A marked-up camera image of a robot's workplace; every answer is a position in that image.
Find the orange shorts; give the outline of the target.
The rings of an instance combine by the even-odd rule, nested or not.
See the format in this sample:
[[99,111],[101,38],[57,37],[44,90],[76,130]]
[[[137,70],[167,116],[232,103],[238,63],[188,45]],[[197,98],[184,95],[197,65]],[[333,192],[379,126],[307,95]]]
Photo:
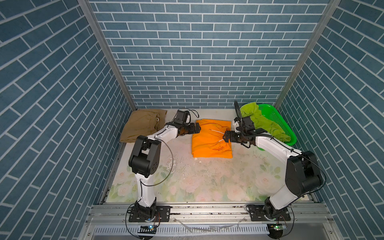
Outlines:
[[196,121],[201,131],[192,137],[192,155],[194,158],[233,157],[231,143],[225,142],[223,136],[231,130],[230,121],[201,119]]

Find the light green garment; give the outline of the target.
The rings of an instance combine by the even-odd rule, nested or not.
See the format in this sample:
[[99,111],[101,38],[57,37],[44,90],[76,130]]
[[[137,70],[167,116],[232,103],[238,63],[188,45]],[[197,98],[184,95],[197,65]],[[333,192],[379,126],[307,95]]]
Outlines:
[[263,128],[269,134],[280,140],[281,142],[289,142],[291,137],[285,134],[285,131],[275,122],[267,119],[259,110],[259,105],[256,102],[248,103],[240,107],[242,117],[251,117],[255,124],[255,128]]

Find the green perforated plastic basket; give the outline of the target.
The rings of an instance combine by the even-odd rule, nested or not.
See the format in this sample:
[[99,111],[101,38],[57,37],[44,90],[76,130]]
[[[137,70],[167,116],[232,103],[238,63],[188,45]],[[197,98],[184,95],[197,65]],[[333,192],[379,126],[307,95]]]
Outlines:
[[297,142],[296,134],[294,133],[294,131],[287,124],[287,122],[284,120],[282,115],[278,112],[278,110],[275,107],[268,104],[260,104],[259,110],[261,110],[262,115],[264,117],[277,123],[285,131],[285,134],[291,137],[291,140],[289,142],[285,142],[285,144],[291,147],[296,144]]

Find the tan drawstring shorts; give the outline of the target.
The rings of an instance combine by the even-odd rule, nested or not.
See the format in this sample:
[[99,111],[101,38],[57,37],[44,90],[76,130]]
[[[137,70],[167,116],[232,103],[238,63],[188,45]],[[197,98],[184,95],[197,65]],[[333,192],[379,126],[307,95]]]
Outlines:
[[121,143],[134,143],[138,136],[149,136],[165,126],[166,110],[144,109],[132,112],[125,124]]

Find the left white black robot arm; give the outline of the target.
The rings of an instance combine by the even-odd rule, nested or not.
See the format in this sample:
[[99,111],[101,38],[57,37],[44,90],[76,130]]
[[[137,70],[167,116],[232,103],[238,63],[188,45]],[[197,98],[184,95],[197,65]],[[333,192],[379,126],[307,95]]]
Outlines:
[[198,134],[201,131],[198,123],[181,123],[176,120],[167,123],[163,129],[149,136],[139,136],[134,144],[129,167],[135,174],[138,183],[139,198],[137,203],[143,208],[156,205],[153,175],[159,167],[162,145],[184,135]]

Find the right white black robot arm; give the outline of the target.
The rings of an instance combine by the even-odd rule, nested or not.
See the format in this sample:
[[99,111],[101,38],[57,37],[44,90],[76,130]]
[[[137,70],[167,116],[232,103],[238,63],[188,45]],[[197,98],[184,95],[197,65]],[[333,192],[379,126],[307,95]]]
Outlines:
[[286,166],[284,185],[265,200],[263,212],[267,218],[275,218],[302,196],[323,187],[325,180],[313,152],[294,149],[266,130],[256,129],[250,117],[236,117],[233,126],[233,131],[224,133],[223,140],[226,143],[239,143],[248,149],[256,146],[269,152]]

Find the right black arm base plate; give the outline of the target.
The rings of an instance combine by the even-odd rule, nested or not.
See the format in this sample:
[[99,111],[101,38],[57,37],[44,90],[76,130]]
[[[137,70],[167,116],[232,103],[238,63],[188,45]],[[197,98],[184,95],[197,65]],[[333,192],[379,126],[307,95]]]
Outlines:
[[252,222],[262,221],[290,221],[291,216],[287,208],[276,210],[270,205],[246,205],[246,211],[249,213]]

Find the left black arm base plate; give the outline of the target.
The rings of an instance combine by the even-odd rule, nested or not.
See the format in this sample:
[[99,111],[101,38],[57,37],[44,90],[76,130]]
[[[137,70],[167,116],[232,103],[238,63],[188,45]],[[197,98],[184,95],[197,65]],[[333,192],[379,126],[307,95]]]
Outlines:
[[156,207],[143,207],[135,204],[129,211],[130,223],[144,223],[160,221],[169,222],[171,213],[171,206],[156,206]]

